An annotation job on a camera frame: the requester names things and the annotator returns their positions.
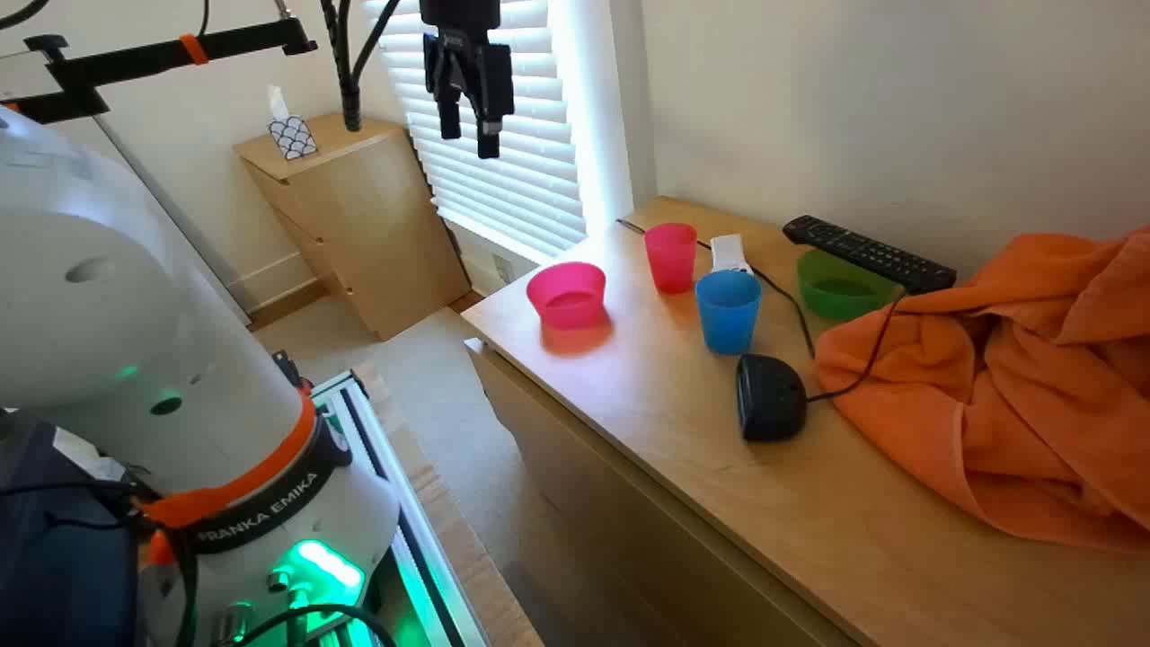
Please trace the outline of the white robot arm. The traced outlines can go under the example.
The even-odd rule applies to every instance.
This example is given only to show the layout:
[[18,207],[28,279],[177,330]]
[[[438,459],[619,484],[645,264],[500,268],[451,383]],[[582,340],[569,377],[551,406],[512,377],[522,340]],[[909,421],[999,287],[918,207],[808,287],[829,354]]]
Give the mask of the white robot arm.
[[4,647],[488,647],[353,373],[226,311],[147,190],[4,107]]

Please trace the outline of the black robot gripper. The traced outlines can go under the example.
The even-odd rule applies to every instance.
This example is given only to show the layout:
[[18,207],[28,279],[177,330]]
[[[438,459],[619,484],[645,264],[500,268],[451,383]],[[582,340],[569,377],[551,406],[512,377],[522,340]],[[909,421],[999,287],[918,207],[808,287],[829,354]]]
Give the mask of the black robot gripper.
[[458,139],[458,99],[478,113],[478,158],[500,158],[503,119],[512,111],[510,48],[491,44],[500,0],[420,0],[424,85],[438,104],[441,139]]

